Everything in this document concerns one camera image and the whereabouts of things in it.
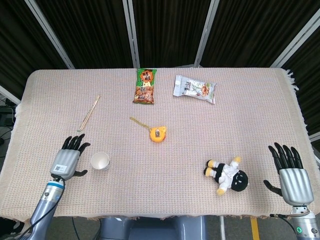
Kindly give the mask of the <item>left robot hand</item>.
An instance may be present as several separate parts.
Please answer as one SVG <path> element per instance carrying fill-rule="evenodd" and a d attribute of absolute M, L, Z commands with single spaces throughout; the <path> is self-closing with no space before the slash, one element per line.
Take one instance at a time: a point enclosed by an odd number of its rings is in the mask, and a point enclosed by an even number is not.
<path fill-rule="evenodd" d="M 77 165 L 85 148 L 91 144 L 82 143 L 85 134 L 69 136 L 65 139 L 62 148 L 58 151 L 50 168 L 50 175 L 54 181 L 68 181 L 72 177 L 83 177 L 88 170 L 77 171 Z"/>

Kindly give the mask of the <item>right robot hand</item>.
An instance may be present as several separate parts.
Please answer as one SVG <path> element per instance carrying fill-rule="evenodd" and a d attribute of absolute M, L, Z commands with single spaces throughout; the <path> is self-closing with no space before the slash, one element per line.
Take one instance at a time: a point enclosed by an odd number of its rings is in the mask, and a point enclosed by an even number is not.
<path fill-rule="evenodd" d="M 279 195 L 291 206 L 308 206 L 314 201 L 310 178 L 304 169 L 299 152 L 292 146 L 268 146 L 279 178 L 280 187 L 273 186 L 268 180 L 263 183 L 271 192 Z"/>

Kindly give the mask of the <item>white paper cup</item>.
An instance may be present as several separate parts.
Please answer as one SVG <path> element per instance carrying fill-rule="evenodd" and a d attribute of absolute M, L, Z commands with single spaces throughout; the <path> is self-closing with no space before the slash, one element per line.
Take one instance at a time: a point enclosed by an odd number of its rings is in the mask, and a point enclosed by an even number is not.
<path fill-rule="evenodd" d="M 105 152 L 97 152 L 91 157 L 90 163 L 95 170 L 108 170 L 110 168 L 110 157 Z"/>

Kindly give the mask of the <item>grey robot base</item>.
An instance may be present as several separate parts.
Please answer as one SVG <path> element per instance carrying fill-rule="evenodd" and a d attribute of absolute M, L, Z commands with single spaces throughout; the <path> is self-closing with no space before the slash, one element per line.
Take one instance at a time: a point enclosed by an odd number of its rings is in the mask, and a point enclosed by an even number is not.
<path fill-rule="evenodd" d="M 98 240 L 207 240 L 204 216 L 166 219 L 108 216 L 101 220 Z"/>

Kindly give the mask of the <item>yellow floor tape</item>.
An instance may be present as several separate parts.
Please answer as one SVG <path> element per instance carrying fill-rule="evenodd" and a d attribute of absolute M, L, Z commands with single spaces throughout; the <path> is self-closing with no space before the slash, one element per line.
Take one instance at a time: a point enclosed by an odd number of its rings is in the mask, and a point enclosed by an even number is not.
<path fill-rule="evenodd" d="M 253 240 L 260 240 L 260 234 L 259 234 L 259 227 L 258 227 L 258 220 L 256 217 L 250 218 L 250 224 L 251 224 L 251 233 L 252 233 L 252 239 Z"/>

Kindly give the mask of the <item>black white plush doll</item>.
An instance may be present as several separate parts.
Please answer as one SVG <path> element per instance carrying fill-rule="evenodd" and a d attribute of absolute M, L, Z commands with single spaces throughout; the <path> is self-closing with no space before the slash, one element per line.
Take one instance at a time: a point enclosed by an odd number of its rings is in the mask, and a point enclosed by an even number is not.
<path fill-rule="evenodd" d="M 228 189 L 236 192 L 245 190 L 249 183 L 247 174 L 239 169 L 242 158 L 236 156 L 229 164 L 215 160 L 208 160 L 203 174 L 206 177 L 212 177 L 219 187 L 216 190 L 218 196 L 224 195 Z"/>

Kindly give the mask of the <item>beige woven tablecloth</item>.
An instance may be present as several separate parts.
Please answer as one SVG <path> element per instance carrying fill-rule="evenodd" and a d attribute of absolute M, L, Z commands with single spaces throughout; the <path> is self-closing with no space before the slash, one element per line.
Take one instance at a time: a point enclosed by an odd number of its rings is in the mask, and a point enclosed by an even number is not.
<path fill-rule="evenodd" d="M 176 75 L 216 83 L 215 104 L 173 96 Z M 314 213 L 320 213 L 320 172 L 296 97 L 281 68 L 160 68 L 154 104 L 133 103 L 137 71 L 122 69 L 37 70 L 27 79 L 0 174 L 0 216 L 27 221 L 50 180 L 63 142 L 79 133 L 86 114 L 77 170 L 66 182 L 56 216 L 156 217 L 200 215 L 267 216 L 291 207 L 263 181 L 279 186 L 268 146 L 295 147 L 310 177 Z M 163 142 L 150 127 L 167 128 Z M 91 166 L 95 153 L 109 155 L 108 170 Z M 241 192 L 204 175 L 208 160 L 248 176 Z"/>

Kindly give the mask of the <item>orange tape measure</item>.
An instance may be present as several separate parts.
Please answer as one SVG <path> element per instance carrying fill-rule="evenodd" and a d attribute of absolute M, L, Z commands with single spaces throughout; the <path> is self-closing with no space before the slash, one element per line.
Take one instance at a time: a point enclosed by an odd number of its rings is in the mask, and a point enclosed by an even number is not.
<path fill-rule="evenodd" d="M 148 129 L 149 138 L 152 142 L 161 143 L 165 140 L 166 134 L 167 134 L 167 127 L 166 126 L 150 127 L 150 126 L 138 121 L 137 119 L 135 119 L 132 116 L 129 119 L 134 121 L 138 125 Z"/>

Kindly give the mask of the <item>green orange snack bag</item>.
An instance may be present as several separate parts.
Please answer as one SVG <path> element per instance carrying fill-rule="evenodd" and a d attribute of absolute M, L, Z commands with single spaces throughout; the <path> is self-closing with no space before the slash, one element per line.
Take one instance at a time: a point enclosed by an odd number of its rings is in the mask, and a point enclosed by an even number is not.
<path fill-rule="evenodd" d="M 154 85 L 157 70 L 150 68 L 138 68 L 136 70 L 136 83 L 133 103 L 154 104 Z"/>

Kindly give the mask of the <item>white snack bag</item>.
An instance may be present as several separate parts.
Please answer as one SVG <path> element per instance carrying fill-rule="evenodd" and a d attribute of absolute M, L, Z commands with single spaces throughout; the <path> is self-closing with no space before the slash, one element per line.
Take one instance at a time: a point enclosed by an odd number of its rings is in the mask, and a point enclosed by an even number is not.
<path fill-rule="evenodd" d="M 182 75 L 176 75 L 174 81 L 173 96 L 188 96 L 209 102 L 210 104 L 215 104 L 216 85 L 216 83 L 205 82 Z"/>

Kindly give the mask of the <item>black folding screen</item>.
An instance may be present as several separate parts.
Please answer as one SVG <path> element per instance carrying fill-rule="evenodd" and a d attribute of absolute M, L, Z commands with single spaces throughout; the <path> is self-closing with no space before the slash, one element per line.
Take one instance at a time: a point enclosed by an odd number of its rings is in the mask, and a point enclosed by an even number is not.
<path fill-rule="evenodd" d="M 77 69 L 132 68 L 123 0 L 35 0 Z M 139 62 L 196 61 L 211 0 L 132 0 Z M 320 0 L 219 0 L 202 67 L 270 67 Z M 25 0 L 0 0 L 0 86 L 21 98 L 36 70 L 67 66 Z M 320 28 L 283 65 L 294 71 L 308 131 L 320 131 Z"/>

